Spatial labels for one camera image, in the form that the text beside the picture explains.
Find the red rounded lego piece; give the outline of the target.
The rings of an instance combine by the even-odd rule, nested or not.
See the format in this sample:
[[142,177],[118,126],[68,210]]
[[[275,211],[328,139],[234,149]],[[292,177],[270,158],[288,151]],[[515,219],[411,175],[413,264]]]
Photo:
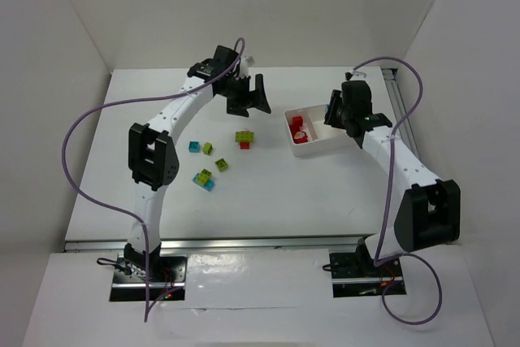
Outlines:
[[292,132],[292,141],[296,145],[307,143],[309,140],[310,139],[307,132],[301,129],[297,129]]

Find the red large lego brick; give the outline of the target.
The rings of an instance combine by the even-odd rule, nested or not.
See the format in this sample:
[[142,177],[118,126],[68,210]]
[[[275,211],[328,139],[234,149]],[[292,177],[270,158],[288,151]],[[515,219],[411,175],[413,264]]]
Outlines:
[[288,121],[288,126],[291,132],[300,132],[303,127],[303,117],[295,116]]

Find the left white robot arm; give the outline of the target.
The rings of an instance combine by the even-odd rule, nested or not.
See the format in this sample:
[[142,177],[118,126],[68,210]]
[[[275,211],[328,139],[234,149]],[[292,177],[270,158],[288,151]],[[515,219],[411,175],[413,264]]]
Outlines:
[[128,166],[136,184],[132,225],[123,250],[126,262],[158,278],[166,268],[159,234],[167,187],[180,169],[176,142],[196,113],[216,95],[226,98],[229,115],[249,116],[249,109],[270,114],[263,75],[249,88],[249,63],[236,48],[218,46],[211,58],[191,66],[179,92],[146,124],[135,123],[128,135]]

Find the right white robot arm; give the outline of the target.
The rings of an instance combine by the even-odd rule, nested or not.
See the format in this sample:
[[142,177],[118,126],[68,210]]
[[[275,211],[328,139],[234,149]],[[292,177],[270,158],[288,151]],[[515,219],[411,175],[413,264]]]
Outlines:
[[458,240],[459,185],[424,166],[389,118],[373,112],[371,89],[365,81],[345,81],[332,91],[324,123],[345,130],[388,176],[380,232],[359,240],[351,259],[331,262],[332,273],[374,277],[386,259]]

